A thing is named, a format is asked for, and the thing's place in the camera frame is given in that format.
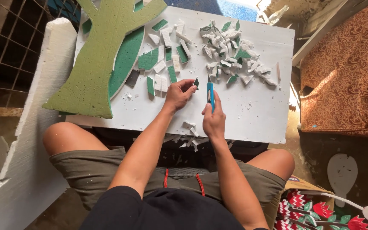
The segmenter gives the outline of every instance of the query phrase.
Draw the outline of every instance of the orange patterned fabric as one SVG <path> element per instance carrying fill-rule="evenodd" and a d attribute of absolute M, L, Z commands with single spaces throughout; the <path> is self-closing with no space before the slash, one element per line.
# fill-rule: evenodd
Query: orange patterned fabric
<path fill-rule="evenodd" d="M 303 132 L 368 136 L 368 7 L 332 29 L 302 59 Z"/>

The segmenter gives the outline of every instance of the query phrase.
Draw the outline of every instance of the red drawstring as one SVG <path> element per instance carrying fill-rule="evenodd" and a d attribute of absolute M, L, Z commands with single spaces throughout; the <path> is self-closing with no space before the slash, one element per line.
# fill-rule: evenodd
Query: red drawstring
<path fill-rule="evenodd" d="M 168 169 L 166 169 L 166 176 L 164 177 L 164 187 L 167 187 Z"/>
<path fill-rule="evenodd" d="M 202 194 L 202 196 L 205 196 L 204 186 L 202 185 L 200 175 L 197 174 L 196 177 L 197 177 L 198 183 L 200 184 L 200 187 L 201 187 L 201 194 Z M 165 188 L 167 187 L 167 178 L 168 178 L 168 169 L 166 169 L 166 175 L 164 177 L 164 187 Z"/>
<path fill-rule="evenodd" d="M 201 194 L 202 194 L 202 196 L 205 196 L 204 186 L 202 185 L 200 175 L 197 174 L 196 177 L 197 177 L 198 183 L 200 184 L 200 187 L 201 187 Z"/>

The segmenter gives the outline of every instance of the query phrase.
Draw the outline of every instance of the wire mesh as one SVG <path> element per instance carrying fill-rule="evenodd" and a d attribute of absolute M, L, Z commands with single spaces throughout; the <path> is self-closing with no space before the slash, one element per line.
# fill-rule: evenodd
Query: wire mesh
<path fill-rule="evenodd" d="M 0 0 L 0 107 L 23 108 L 46 23 L 67 18 L 78 31 L 76 0 Z"/>

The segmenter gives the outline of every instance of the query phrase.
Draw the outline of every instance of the blue utility knife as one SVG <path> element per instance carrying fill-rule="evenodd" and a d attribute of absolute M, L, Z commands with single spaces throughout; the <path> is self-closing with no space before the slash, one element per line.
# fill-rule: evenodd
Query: blue utility knife
<path fill-rule="evenodd" d="M 207 82 L 207 102 L 211 103 L 212 112 L 214 112 L 214 86 L 209 76 Z"/>

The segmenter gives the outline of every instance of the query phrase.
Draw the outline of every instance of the olive green shorts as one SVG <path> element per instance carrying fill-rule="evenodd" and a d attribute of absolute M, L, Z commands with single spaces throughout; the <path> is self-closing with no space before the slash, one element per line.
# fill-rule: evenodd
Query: olive green shorts
<path fill-rule="evenodd" d="M 61 172 L 82 200 L 86 210 L 91 210 L 99 197 L 107 190 L 117 168 L 125 156 L 124 147 L 116 149 L 77 150 L 53 155 L 49 158 L 54 167 Z M 248 180 L 262 206 L 269 203 L 273 197 L 283 190 L 285 181 L 266 170 L 237 160 L 239 167 Z M 144 196 L 164 187 L 165 175 L 154 171 L 151 175 Z M 218 173 L 200 175 L 205 196 L 222 201 Z M 195 176 L 175 180 L 167 178 L 167 187 L 190 190 L 201 194 L 201 188 Z"/>

